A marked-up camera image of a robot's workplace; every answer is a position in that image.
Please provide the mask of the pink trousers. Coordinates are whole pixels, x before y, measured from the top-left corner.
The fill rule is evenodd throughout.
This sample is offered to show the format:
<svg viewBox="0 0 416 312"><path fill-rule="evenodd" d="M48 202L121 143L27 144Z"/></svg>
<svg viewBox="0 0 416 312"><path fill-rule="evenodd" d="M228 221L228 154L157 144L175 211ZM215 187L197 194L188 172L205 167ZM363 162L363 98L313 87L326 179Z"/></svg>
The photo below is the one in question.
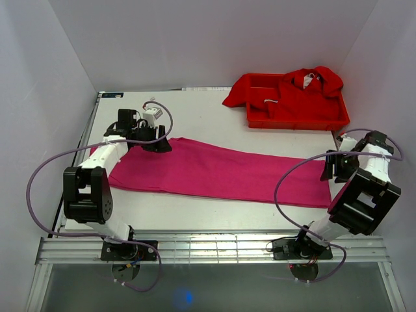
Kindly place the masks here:
<svg viewBox="0 0 416 312"><path fill-rule="evenodd" d="M278 200L300 207L327 208L332 200L329 183L320 181L324 161L294 168L300 159L245 153L183 137L169 143L168 153L131 148L110 173L110 186L225 200Z"/></svg>

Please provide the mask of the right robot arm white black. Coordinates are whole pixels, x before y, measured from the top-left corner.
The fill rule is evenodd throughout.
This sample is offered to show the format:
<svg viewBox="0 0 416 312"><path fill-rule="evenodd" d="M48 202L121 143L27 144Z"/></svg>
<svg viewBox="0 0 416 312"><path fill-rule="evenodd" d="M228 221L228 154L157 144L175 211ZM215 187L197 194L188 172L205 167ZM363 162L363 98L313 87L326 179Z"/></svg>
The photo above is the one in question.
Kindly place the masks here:
<svg viewBox="0 0 416 312"><path fill-rule="evenodd" d="M394 149L387 135L369 131L361 140L340 136L339 153L326 156L321 181L343 184L327 214L298 233L294 252L301 258L318 257L329 244L347 234L370 235L401 195L392 184L389 162Z"/></svg>

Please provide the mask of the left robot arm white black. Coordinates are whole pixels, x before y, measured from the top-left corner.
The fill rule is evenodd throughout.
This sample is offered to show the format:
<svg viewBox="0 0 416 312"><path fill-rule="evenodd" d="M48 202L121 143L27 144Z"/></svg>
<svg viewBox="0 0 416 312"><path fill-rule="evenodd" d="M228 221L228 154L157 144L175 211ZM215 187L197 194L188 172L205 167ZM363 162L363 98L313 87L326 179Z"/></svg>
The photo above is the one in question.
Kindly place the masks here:
<svg viewBox="0 0 416 312"><path fill-rule="evenodd" d="M118 119L103 135L103 145L79 166L68 167L63 173L65 217L92 228L121 259L136 259L138 244L133 240L132 227L113 211L109 175L134 146L159 153L172 150L165 126L157 122L162 114L153 101L145 103L142 112L120 109Z"/></svg>

